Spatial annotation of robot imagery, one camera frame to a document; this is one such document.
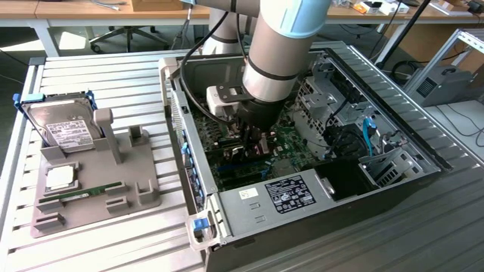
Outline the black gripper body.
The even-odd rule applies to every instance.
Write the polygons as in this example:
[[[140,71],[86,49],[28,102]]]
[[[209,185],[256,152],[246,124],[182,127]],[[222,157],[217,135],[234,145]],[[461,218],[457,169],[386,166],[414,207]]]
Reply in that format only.
[[[284,101],[262,102],[257,99],[245,100],[238,103],[237,128],[241,133],[257,129],[268,132],[278,120],[284,108]]]

